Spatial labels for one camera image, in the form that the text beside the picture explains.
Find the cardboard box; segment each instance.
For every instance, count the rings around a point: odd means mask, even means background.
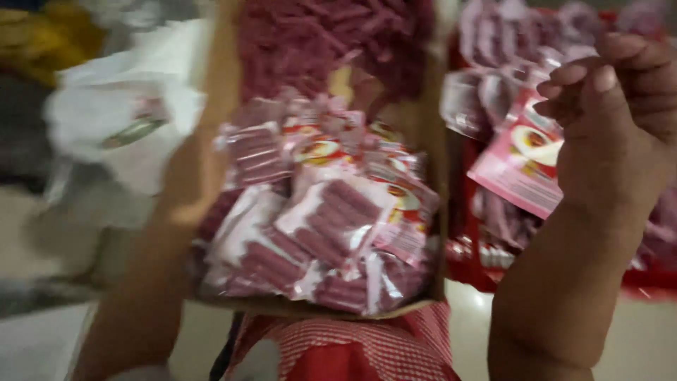
[[[222,1],[216,15],[214,39],[209,54],[209,63],[204,79],[207,94],[205,110],[200,124],[214,126],[222,123],[239,106],[240,62],[236,50],[236,26],[233,23],[239,1]],[[429,155],[429,185],[440,195],[439,231],[446,232],[448,222],[448,163],[446,128],[439,117],[438,105],[440,85],[446,72],[445,60],[432,54],[428,59],[425,86],[420,100],[397,105],[399,123],[395,126],[406,136],[408,144],[425,150]],[[334,94],[350,96],[347,87],[349,71],[338,71],[332,76],[331,91]],[[445,300],[444,279],[446,264],[444,244],[439,248],[439,266],[435,279],[420,299],[390,313],[373,317],[362,317],[351,313],[331,310],[307,302],[292,302],[282,297],[264,296],[249,298],[201,298],[201,302],[212,305],[246,310],[266,315],[289,317],[324,317],[332,319],[386,319],[406,314],[428,304]]]

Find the red and white checkered fabric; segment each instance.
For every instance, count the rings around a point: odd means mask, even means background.
[[[256,342],[270,339],[280,347],[281,381],[458,381],[452,370],[449,315],[447,303],[382,321],[247,315],[226,379]]]

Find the hand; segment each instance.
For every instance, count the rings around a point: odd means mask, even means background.
[[[196,228],[221,192],[227,158],[213,146],[217,128],[198,126],[165,169],[157,212],[171,223]]]
[[[677,174],[674,50],[617,33],[596,48],[599,57],[562,66],[539,85],[549,100],[536,110],[564,129],[557,162],[563,203],[644,223]]]

